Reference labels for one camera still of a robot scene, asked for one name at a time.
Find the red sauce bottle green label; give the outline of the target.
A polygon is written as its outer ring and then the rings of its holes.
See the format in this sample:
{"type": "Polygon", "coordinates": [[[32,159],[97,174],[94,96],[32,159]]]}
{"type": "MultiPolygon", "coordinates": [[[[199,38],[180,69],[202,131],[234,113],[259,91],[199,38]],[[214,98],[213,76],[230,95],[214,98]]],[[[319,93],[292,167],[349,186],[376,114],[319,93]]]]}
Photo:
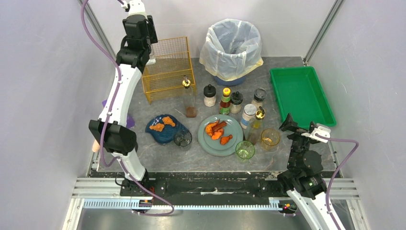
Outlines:
{"type": "Polygon", "coordinates": [[[231,106],[231,89],[228,87],[223,88],[222,98],[220,101],[219,114],[228,115],[231,106]]]}

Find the brown-sauce bottle gold spout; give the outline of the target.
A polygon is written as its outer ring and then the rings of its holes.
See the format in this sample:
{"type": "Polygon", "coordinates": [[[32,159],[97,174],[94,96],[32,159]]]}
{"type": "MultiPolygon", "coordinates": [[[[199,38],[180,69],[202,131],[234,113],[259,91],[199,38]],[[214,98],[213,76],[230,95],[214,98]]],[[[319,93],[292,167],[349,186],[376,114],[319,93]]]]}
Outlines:
{"type": "Polygon", "coordinates": [[[186,75],[183,76],[182,86],[182,98],[185,107],[185,116],[187,118],[195,118],[197,116],[197,109],[195,105],[194,89],[191,81],[186,75]]]}

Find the clear oil bottle gold spout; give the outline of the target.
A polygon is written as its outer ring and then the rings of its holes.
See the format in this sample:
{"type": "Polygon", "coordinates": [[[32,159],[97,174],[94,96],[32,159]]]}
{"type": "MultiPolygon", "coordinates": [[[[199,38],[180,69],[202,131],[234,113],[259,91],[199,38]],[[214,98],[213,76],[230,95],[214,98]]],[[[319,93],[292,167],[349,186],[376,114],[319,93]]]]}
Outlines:
{"type": "Polygon", "coordinates": [[[147,65],[153,65],[156,63],[156,56],[155,56],[153,44],[151,44],[149,48],[150,48],[150,54],[149,54],[149,60],[147,62],[147,65]]]}

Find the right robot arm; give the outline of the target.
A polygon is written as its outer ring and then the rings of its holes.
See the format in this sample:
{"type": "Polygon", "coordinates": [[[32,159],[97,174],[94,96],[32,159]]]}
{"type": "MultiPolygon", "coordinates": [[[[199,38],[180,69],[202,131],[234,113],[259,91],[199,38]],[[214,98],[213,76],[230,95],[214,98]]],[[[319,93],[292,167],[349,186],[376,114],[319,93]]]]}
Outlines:
{"type": "Polygon", "coordinates": [[[328,196],[328,184],[324,181],[321,155],[310,150],[316,143],[327,143],[330,128],[310,123],[308,129],[300,128],[291,114],[286,116],[280,131],[290,131],[292,141],[287,170],[277,176],[282,192],[293,200],[313,230],[343,230],[328,196]]]}

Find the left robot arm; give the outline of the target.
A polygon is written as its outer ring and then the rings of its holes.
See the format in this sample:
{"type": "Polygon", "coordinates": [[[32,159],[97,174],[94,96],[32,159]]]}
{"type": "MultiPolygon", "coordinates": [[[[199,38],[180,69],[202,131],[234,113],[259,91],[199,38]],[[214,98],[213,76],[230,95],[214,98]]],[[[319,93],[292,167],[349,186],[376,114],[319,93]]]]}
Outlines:
{"type": "Polygon", "coordinates": [[[142,77],[157,36],[150,15],[133,14],[123,19],[126,35],[113,64],[116,72],[105,107],[96,120],[89,122],[89,130],[100,145],[101,162],[111,166],[104,158],[104,151],[113,155],[120,164],[125,180],[122,187],[129,191],[138,186],[145,194],[148,173],[136,153],[136,133],[127,128],[127,115],[135,87],[142,77]]]}

